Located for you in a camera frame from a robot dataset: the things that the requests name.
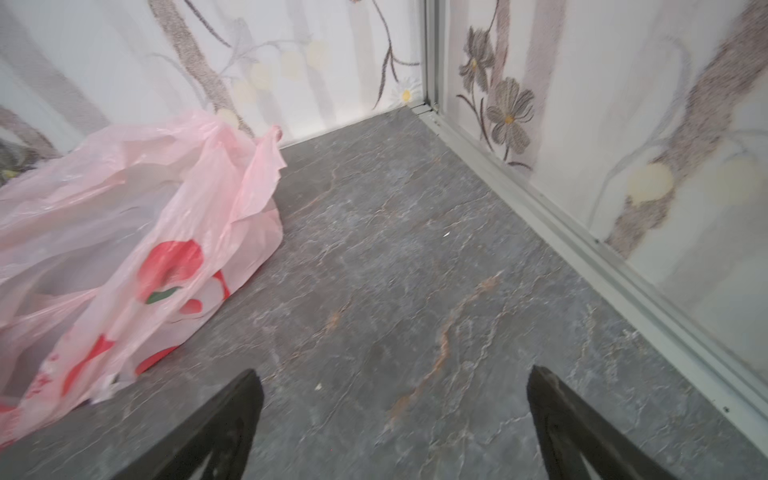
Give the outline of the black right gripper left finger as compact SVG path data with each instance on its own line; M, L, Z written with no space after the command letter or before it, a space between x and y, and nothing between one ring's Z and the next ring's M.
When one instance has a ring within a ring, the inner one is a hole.
M264 404L253 369L242 371L117 479L240 479Z

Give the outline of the pink plastic bag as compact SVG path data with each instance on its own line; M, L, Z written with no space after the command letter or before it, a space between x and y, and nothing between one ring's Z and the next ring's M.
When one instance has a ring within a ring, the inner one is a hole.
M1 443L133 384L276 252L283 133L110 126L1 190Z

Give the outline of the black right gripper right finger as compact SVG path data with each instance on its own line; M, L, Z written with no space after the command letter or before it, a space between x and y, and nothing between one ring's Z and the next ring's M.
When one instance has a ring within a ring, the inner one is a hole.
M527 399L551 479L672 479L562 379L532 367Z

